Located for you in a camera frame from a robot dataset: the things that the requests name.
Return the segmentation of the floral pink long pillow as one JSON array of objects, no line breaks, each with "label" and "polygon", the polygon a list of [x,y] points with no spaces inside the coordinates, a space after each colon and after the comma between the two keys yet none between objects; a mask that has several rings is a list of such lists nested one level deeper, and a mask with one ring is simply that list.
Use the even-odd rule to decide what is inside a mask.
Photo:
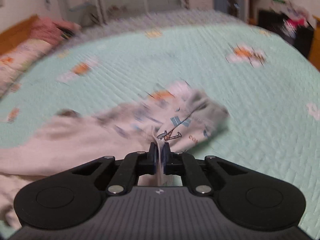
[{"label": "floral pink long pillow", "polygon": [[1,97],[29,67],[48,54],[53,46],[40,39],[30,38],[1,56]]}]

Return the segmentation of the red patterned folded cloth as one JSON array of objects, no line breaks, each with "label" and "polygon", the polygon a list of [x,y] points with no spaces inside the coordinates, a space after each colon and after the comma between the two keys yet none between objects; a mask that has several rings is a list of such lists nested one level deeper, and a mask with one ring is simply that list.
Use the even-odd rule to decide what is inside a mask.
[{"label": "red patterned folded cloth", "polygon": [[74,22],[39,18],[31,25],[29,37],[46,41],[55,47],[65,39],[65,34],[73,36],[80,29],[81,26]]}]

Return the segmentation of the purple floral bed sheet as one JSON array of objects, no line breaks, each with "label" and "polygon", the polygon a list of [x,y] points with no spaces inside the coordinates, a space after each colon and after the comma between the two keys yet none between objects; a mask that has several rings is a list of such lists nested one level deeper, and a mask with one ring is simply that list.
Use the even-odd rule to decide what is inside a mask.
[{"label": "purple floral bed sheet", "polygon": [[160,29],[179,25],[211,25],[211,24],[243,24],[240,19],[210,10],[180,9],[165,12],[151,12],[136,17],[118,18],[105,25],[83,29],[84,34],[101,32],[103,35],[113,35],[132,31]]}]

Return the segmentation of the wooden orange headboard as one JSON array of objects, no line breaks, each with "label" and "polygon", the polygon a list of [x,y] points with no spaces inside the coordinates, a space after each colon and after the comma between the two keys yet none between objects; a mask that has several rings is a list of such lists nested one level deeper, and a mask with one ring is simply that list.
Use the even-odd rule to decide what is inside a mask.
[{"label": "wooden orange headboard", "polygon": [[0,54],[3,55],[15,49],[20,43],[27,40],[34,22],[38,19],[38,15],[32,15],[2,32],[0,35]]}]

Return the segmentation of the mint green quilted bedspread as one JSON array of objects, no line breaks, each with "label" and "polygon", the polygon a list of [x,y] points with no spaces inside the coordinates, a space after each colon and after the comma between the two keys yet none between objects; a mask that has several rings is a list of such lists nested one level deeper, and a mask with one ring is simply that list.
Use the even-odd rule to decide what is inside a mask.
[{"label": "mint green quilted bedspread", "polygon": [[1,148],[23,144],[64,108],[92,115],[185,88],[230,114],[195,157],[214,154],[295,185],[306,198],[300,226],[319,238],[319,71],[257,27],[156,28],[45,57],[1,100]]}]

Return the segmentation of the white patterned child's shirt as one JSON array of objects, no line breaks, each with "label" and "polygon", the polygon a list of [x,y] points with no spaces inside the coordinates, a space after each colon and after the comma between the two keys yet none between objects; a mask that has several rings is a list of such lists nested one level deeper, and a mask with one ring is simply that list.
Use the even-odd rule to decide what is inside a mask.
[{"label": "white patterned child's shirt", "polygon": [[1,220],[21,226],[14,198],[33,181],[106,155],[123,159],[152,142],[187,151],[219,131],[228,116],[225,106],[182,81],[93,116],[60,111],[25,144],[1,149]]}]

